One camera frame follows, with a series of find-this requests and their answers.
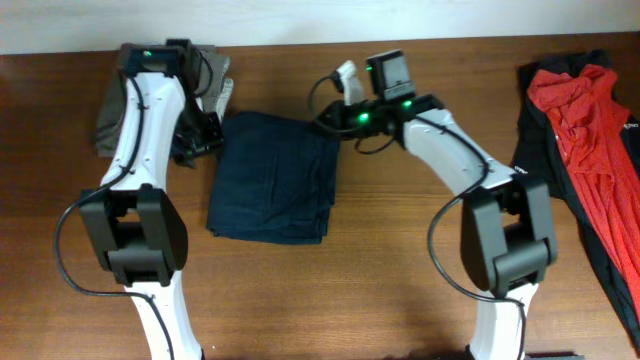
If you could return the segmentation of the grey shorts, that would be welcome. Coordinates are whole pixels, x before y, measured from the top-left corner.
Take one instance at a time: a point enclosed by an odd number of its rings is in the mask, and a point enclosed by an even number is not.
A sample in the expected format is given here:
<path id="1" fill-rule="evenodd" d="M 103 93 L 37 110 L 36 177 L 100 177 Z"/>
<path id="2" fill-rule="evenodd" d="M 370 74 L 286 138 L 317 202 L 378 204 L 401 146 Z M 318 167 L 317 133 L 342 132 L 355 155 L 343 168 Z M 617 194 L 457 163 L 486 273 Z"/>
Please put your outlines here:
<path id="1" fill-rule="evenodd" d="M 92 139 L 98 155 L 112 157 L 116 152 L 128 97 L 138 98 L 136 90 L 127 91 L 127 82 L 137 75 L 175 77 L 184 93 L 178 118 L 185 111 L 214 112 L 222 125 L 234 86 L 226 76 L 229 66 L 230 58 L 219 55 L 213 46 L 196 46 L 189 39 L 168 39 L 163 45 L 122 44 Z"/>

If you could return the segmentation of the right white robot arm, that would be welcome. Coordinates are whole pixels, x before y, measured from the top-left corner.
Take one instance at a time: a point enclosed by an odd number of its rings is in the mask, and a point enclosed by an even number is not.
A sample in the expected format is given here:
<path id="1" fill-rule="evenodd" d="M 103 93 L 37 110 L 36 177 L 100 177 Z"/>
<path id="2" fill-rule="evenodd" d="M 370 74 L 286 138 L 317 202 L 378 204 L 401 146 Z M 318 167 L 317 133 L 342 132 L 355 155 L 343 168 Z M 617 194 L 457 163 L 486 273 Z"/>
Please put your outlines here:
<path id="1" fill-rule="evenodd" d="M 392 50 L 367 58 L 374 99 L 369 100 L 353 61 L 326 80 L 342 94 L 313 122 L 341 140 L 386 135 L 420 159 L 453 197 L 432 218 L 428 253 L 438 273 L 478 304 L 467 359 L 523 359 L 530 303 L 557 259 L 546 182 L 517 172 L 489 155 L 457 124 L 434 95 L 418 95 L 406 57 Z M 457 283 L 439 261 L 435 230 L 454 206 L 461 208 L 460 255 L 474 287 Z"/>

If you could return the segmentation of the navy blue t-shirt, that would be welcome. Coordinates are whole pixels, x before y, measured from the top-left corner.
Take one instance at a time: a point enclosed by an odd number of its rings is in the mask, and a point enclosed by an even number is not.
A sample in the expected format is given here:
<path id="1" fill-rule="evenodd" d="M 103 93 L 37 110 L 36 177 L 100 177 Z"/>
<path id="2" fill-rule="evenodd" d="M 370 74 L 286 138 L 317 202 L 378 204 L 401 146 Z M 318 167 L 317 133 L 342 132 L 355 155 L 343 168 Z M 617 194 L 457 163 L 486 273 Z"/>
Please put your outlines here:
<path id="1" fill-rule="evenodd" d="M 335 204 L 340 142 L 307 122 L 259 112 L 227 118 L 222 130 L 207 230 L 236 240 L 321 243 Z"/>

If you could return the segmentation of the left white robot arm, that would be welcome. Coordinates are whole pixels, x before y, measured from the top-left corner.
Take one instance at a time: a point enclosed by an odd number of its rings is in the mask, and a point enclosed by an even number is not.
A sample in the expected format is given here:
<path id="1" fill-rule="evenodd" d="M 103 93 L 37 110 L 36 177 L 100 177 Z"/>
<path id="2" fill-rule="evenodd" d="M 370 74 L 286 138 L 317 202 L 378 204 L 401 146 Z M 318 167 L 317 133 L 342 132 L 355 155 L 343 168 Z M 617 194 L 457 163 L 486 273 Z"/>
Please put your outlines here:
<path id="1" fill-rule="evenodd" d="M 126 96 L 112 162 L 95 190 L 76 207 L 100 267 L 131 299 L 154 359 L 201 359 L 191 327 L 182 271 L 188 256 L 186 225 L 167 194 L 171 161 L 192 165 L 219 153 L 219 117 L 204 109 L 201 73 L 211 71 L 188 39 L 133 45 L 120 69 Z"/>

